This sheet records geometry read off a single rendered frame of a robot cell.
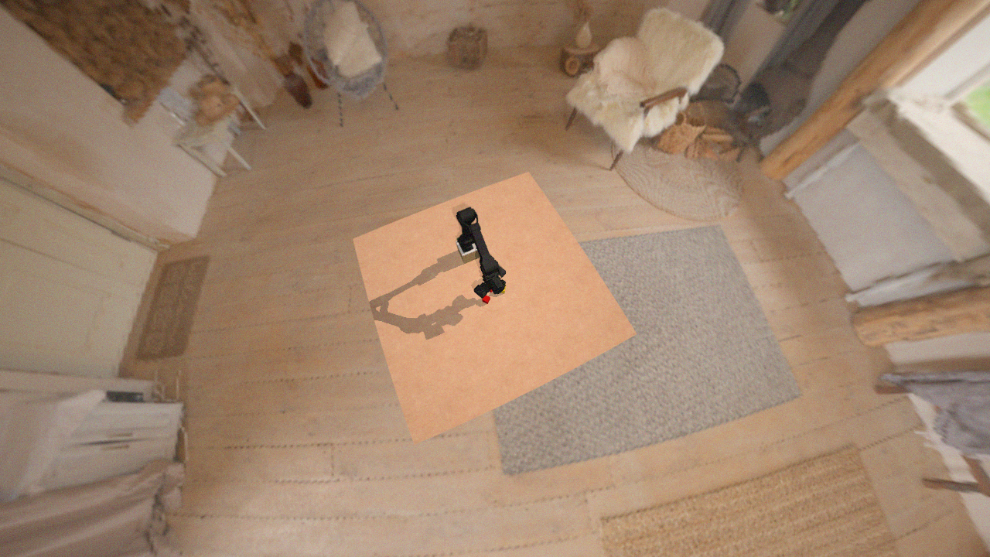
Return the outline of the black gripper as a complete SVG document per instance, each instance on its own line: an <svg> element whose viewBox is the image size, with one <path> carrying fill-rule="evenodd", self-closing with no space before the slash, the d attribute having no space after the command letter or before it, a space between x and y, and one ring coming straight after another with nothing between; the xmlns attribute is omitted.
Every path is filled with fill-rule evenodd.
<svg viewBox="0 0 990 557"><path fill-rule="evenodd" d="M500 267L500 266L499 266L499 267ZM501 267L500 267L500 269L501 269L501 271L500 271L500 274L501 274L501 275L500 275L500 276L501 276L501 278L503 278L503 276L505 276L505 275L506 275L506 271L505 271L505 269L504 269L504 268L501 268ZM474 289L474 292L475 292L475 295L478 295L478 296L480 296L480 298L481 298L481 299L483 299L483 297L484 297L485 295L487 295L487 293L488 293L488 292L490 292L490 289L489 289L489 286L490 286L490 285L489 285L489 283L488 283L488 281L486 282L486 279L485 279L484 277L483 277L483 281L484 281L484 283L483 283L483 282L482 282L482 283L480 283L480 285L478 285L478 286L477 286L477 287L476 287L476 288Z"/></svg>

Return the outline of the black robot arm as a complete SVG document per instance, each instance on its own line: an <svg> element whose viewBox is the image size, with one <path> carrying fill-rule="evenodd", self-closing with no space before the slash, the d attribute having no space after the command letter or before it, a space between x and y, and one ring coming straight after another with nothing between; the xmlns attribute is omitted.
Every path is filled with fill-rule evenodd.
<svg viewBox="0 0 990 557"><path fill-rule="evenodd" d="M475 247L478 253L480 253L480 269L482 274L486 282L488 281L490 285L489 289L493 290L494 295L499 295L505 289L506 282L503 279L501 281L499 279L501 269L495 258L490 256L486 247L475 210L468 206L466 209L457 212L456 217L459 219L459 225L461 226L461 235L456 238L461 250L463 250L463 253L471 251L474 249L473 243L475 243ZM473 224L474 220L476 222L475 224ZM496 269L497 272L495 272Z"/></svg>

